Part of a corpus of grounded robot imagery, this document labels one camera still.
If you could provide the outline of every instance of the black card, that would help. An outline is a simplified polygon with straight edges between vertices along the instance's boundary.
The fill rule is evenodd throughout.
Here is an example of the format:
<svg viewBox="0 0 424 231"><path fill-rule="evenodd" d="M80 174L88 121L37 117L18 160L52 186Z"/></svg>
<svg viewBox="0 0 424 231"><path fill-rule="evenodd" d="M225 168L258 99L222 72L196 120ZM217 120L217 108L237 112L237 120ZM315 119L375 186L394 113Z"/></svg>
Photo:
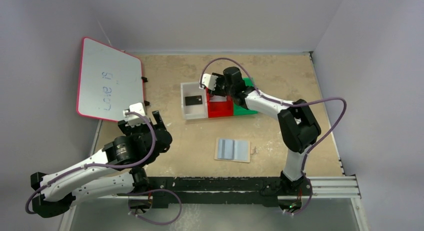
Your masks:
<svg viewBox="0 0 424 231"><path fill-rule="evenodd" d="M184 99L185 99L185 106L201 105L203 103L201 95L187 96L187 97L184 97Z"/></svg>

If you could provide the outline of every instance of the whiteboard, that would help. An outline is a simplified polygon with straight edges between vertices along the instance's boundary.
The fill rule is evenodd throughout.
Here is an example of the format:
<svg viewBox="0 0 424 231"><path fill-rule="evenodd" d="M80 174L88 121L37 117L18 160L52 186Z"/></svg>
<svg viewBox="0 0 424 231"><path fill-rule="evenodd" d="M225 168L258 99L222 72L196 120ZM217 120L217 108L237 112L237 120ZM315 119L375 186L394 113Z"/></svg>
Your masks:
<svg viewBox="0 0 424 231"><path fill-rule="evenodd" d="M137 57L83 38L76 111L85 117L123 120L123 110L144 101L142 75Z"/></svg>

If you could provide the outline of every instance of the white box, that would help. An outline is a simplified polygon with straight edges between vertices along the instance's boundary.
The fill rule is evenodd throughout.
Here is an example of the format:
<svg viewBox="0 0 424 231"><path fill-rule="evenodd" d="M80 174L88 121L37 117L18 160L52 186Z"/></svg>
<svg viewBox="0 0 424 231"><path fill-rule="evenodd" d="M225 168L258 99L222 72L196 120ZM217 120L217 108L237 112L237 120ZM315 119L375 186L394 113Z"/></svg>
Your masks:
<svg viewBox="0 0 424 231"><path fill-rule="evenodd" d="M186 106L185 97L201 95L202 104ZM207 119L208 103L206 102L206 91L199 88L198 82L181 83L181 110L185 120Z"/></svg>

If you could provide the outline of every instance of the wooden table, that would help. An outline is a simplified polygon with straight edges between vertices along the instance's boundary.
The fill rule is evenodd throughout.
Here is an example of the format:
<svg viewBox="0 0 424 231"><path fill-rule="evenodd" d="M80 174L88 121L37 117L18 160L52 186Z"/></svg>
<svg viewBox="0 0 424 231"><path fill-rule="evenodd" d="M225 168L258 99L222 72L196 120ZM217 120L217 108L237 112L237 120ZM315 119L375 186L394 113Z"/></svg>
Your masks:
<svg viewBox="0 0 424 231"><path fill-rule="evenodd" d="M266 94L296 101L321 98L320 89L308 55L225 55L241 65ZM196 82L210 60L222 55L139 55L143 62L147 112L159 110L173 142L167 153L148 165L148 176L258 177L279 176L283 170L287 147L279 124L261 113L225 118L184 120L181 110L180 83ZM207 73L222 73L230 61L211 64ZM324 134L329 120L324 105L311 106ZM114 122L104 121L96 150L122 133ZM217 138L250 140L257 153L250 163L214 159ZM332 136L326 138L309 155L308 176L341 176L339 158Z"/></svg>

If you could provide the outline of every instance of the white wall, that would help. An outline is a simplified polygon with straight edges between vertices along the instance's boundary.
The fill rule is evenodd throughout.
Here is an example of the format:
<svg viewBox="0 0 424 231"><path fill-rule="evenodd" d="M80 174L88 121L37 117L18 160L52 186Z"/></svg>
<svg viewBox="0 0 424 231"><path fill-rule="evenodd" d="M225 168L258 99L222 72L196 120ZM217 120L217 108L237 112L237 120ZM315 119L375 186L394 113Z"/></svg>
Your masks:
<svg viewBox="0 0 424 231"><path fill-rule="evenodd" d="M313 55L372 230L424 230L424 0L343 0ZM328 104L331 121L339 103Z"/></svg>
<svg viewBox="0 0 424 231"><path fill-rule="evenodd" d="M24 211L30 175L87 157L97 121L77 115L81 38L104 40L83 0L0 0L1 230L56 231Z"/></svg>
<svg viewBox="0 0 424 231"><path fill-rule="evenodd" d="M308 52L342 0L89 1L127 51Z"/></svg>

